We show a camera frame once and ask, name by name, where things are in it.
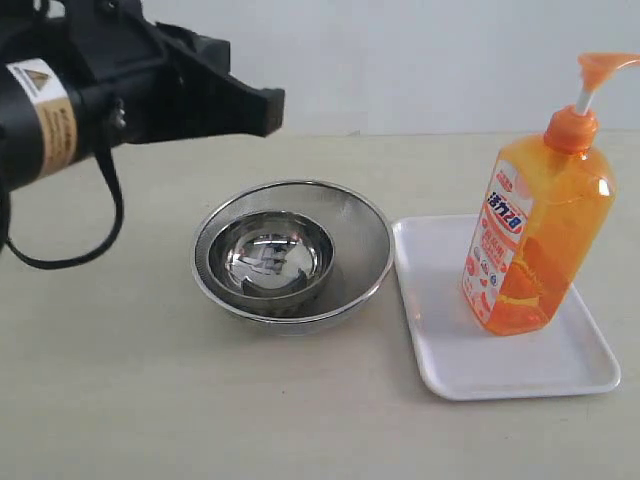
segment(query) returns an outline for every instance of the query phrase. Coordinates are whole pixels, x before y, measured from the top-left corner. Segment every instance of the black strap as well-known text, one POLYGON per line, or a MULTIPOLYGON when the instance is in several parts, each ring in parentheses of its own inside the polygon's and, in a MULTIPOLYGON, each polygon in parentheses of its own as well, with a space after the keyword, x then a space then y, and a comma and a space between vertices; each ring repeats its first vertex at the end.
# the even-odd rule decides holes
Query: black strap
MULTIPOLYGON (((118 238, 118 234, 122 229, 122 224, 124 222, 124 199, 122 198, 122 188, 120 187, 120 182, 118 180, 118 175, 116 173, 115 165, 113 164, 113 156, 111 155, 111 145, 109 145, 107 133, 103 128, 99 129, 94 140, 94 156, 96 161, 98 162, 98 166, 100 167, 100 171, 102 172, 102 176, 107 182, 107 186, 109 187, 109 191, 111 192, 111 196, 113 198, 113 203, 115 206, 115 219, 113 221, 113 227, 111 228, 111 232, 104 241, 98 245, 95 249, 90 252, 80 255, 79 257, 69 258, 66 260, 39 260, 37 258, 32 258, 20 250, 16 248, 11 239, 8 236, 3 235, 1 238, 6 238, 7 246, 14 253, 16 257, 22 260, 27 265, 38 268, 40 270, 61 270, 63 268, 71 268, 77 267, 79 265, 84 265, 85 263, 89 263, 92 260, 95 260, 102 254, 104 254, 113 243, 118 238)), ((5 198, 1 199, 2 205, 0 208, 2 209, 2 228, 4 226, 9 225, 9 217, 7 214, 6 221, 5 218, 5 204, 9 207, 8 203, 8 195, 5 203, 5 198)))

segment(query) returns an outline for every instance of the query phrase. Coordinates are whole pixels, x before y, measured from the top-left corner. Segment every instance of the beige table surface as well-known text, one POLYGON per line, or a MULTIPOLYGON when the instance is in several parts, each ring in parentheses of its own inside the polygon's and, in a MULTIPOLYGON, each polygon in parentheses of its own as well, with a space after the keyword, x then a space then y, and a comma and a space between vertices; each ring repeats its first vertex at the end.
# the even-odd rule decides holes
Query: beige table surface
MULTIPOLYGON (((599 137, 620 192, 577 281, 622 366, 610 394, 441 400, 420 380, 394 272, 356 317, 303 338, 248 329, 192 280, 196 226, 239 190, 319 178, 360 191, 392 221, 475 212, 513 138, 118 149, 127 218, 107 256, 62 272, 0 260, 0 478, 637 478, 640 133, 599 137)), ((34 255, 72 255, 101 239, 111 215, 88 161, 19 191, 13 236, 34 255)))

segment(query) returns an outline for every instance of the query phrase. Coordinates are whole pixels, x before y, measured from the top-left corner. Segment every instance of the orange pump bottle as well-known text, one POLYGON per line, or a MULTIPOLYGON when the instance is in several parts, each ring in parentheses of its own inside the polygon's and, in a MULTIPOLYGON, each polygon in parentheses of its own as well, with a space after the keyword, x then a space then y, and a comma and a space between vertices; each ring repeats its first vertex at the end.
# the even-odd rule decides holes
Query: orange pump bottle
POLYGON ((583 90, 546 132, 498 154, 462 278, 480 323, 496 335, 538 330, 555 315, 614 201, 616 185, 592 142, 589 105, 615 70, 640 55, 579 57, 583 90))

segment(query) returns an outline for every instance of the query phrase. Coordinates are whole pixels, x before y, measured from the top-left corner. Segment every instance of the stainless steel bowl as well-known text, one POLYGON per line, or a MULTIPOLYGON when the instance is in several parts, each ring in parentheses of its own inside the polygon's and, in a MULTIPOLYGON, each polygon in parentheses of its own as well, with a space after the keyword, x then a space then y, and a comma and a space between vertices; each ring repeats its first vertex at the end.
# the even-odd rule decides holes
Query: stainless steel bowl
POLYGON ((288 317, 315 299, 333 269, 333 240, 304 215, 244 215, 209 249, 214 293, 249 313, 288 317))
POLYGON ((312 333, 353 314, 380 287, 393 264, 389 223, 371 202, 338 185, 292 180, 261 185, 225 202, 198 228, 192 270, 203 292, 243 319, 282 335, 312 333), (218 292, 209 252, 220 233, 241 217, 265 210, 296 212, 321 225, 333 239, 334 265, 318 297, 287 318, 247 312, 218 292))

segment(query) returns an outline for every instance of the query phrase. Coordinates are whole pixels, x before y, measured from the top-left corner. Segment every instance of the white tray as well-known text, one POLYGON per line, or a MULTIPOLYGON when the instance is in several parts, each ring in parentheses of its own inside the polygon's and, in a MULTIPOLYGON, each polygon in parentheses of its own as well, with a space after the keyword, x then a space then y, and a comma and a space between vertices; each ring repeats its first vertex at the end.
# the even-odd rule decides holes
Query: white tray
POLYGON ((487 332, 459 286, 477 216, 397 222, 396 271, 420 373, 450 400, 584 395, 613 390, 620 366, 572 286, 542 330, 487 332))

